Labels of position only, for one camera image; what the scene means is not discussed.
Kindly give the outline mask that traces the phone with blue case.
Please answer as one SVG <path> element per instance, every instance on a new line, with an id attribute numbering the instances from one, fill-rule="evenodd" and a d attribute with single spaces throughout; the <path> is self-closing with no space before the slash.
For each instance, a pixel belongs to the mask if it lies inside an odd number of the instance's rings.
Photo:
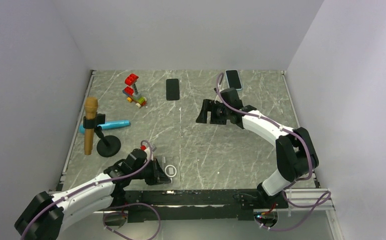
<path id="1" fill-rule="evenodd" d="M 228 87 L 234 88 L 237 91 L 243 90 L 243 84 L 240 79 L 239 71 L 235 69 L 229 69 L 225 71 Z"/>

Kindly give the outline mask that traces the black phone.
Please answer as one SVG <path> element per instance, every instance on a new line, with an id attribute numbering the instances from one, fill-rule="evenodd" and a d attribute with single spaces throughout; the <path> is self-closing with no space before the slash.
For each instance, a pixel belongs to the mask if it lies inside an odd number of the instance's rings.
<path id="1" fill-rule="evenodd" d="M 180 85 L 178 78 L 166 79 L 166 100 L 178 101 L 180 99 Z"/>

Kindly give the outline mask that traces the clear magsafe phone case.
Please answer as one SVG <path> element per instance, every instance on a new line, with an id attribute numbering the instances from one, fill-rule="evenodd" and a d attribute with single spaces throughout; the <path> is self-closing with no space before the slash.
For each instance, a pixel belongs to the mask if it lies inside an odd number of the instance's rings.
<path id="1" fill-rule="evenodd" d="M 170 182 L 166 186 L 173 189 L 181 187 L 180 160 L 178 156 L 161 156 L 161 167 Z"/>

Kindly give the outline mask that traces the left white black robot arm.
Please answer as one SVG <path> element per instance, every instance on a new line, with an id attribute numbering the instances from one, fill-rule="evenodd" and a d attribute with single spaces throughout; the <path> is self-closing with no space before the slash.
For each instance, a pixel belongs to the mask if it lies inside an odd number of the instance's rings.
<path id="1" fill-rule="evenodd" d="M 133 180 L 149 186 L 170 184 L 172 165 L 161 167 L 148 148 L 136 148 L 93 179 L 60 193 L 37 194 L 14 227 L 24 240 L 55 240 L 70 225 L 103 209 L 120 209 L 127 203 L 125 187 Z"/>

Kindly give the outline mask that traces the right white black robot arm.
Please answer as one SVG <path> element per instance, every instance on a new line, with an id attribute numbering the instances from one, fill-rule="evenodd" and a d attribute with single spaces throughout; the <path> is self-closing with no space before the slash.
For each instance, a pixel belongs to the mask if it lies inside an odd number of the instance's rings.
<path id="1" fill-rule="evenodd" d="M 251 105 L 243 105 L 234 88 L 220 91 L 220 101 L 204 99 L 197 123 L 225 125 L 228 121 L 271 143 L 276 150 L 275 172 L 258 185 L 257 203 L 270 207 L 276 195 L 300 178 L 312 175 L 319 160 L 309 132 L 291 128 L 264 116 Z"/>

